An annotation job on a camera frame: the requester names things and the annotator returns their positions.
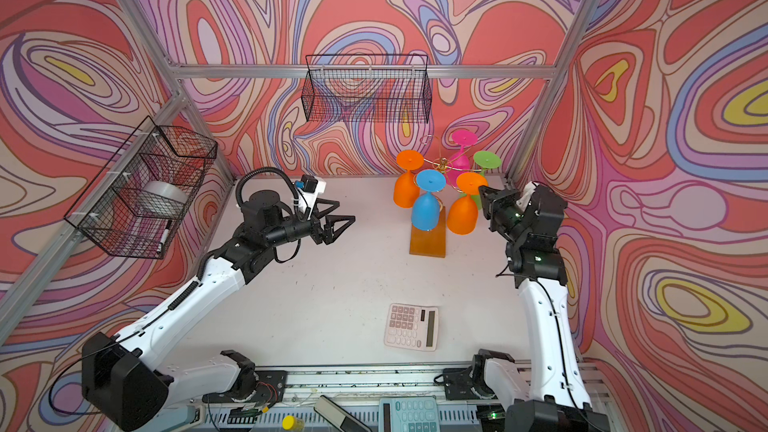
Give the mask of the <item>orange wine glass front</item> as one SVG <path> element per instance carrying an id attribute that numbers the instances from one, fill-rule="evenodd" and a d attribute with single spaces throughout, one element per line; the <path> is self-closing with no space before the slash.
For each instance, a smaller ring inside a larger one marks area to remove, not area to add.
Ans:
<path id="1" fill-rule="evenodd" d="M 457 199 L 449 210 L 447 227 L 451 232 L 467 235 L 474 231 L 479 211 L 473 196 L 478 196 L 479 188 L 487 185 L 486 178 L 476 172 L 462 173 L 456 179 L 456 187 L 463 196 Z"/>

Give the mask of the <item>gold wire rack wooden base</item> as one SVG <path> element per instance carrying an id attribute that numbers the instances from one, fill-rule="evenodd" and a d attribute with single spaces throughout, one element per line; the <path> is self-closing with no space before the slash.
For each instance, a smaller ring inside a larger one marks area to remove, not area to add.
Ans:
<path id="1" fill-rule="evenodd" d="M 459 191 L 458 177 L 472 171 L 467 157 L 468 149 L 478 140 L 476 134 L 467 129 L 456 129 L 449 138 L 459 147 L 450 157 L 441 156 L 432 161 L 417 152 L 415 164 L 410 165 L 412 182 L 419 191 L 419 196 L 411 206 L 411 255 L 435 258 L 446 256 L 447 212 L 438 193 L 448 187 Z"/>

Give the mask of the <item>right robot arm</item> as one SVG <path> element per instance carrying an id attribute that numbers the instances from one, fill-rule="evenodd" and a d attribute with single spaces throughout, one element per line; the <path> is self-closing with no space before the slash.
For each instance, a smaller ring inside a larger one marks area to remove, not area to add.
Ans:
<path id="1" fill-rule="evenodd" d="M 528 380 L 507 359 L 491 356 L 479 364 L 482 387 L 504 409 L 505 430 L 610 430 L 608 417 L 592 406 L 568 325 L 568 278 L 556 247 L 566 201 L 539 182 L 522 191 L 478 191 L 490 231 L 506 241 L 500 274 L 515 281 L 532 352 Z"/>

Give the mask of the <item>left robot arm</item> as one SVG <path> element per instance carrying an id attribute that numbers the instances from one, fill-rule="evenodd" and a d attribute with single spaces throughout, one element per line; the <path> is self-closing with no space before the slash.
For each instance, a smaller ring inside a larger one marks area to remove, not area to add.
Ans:
<path id="1" fill-rule="evenodd" d="M 334 243 L 352 224 L 340 204 L 323 198 L 325 183 L 312 175 L 292 181 L 277 168 L 246 173 L 234 197 L 243 216 L 232 237 L 208 251 L 192 278 L 158 306 L 116 334 L 97 333 L 84 347 L 83 398 L 122 431 L 137 431 L 171 405 L 205 395 L 253 401 L 259 377 L 254 363 L 235 350 L 178 372 L 161 365 L 175 346 L 227 298 L 279 263 L 277 249 L 309 238 Z"/>

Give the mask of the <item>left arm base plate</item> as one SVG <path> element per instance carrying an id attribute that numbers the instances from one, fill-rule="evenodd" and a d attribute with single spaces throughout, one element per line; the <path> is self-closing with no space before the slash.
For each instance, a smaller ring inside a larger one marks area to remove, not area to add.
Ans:
<path id="1" fill-rule="evenodd" d="M 275 405 L 284 398 L 287 378 L 286 370 L 257 370 L 253 379 L 245 382 L 238 379 L 232 390 L 205 394 L 202 401 L 206 404 Z"/>

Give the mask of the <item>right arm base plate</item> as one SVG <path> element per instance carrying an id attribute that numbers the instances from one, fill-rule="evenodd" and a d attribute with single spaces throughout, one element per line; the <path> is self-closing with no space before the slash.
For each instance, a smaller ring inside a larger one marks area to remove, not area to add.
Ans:
<path id="1" fill-rule="evenodd" d="M 479 399 L 472 380 L 472 367 L 445 368 L 438 382 L 442 384 L 448 401 Z"/>

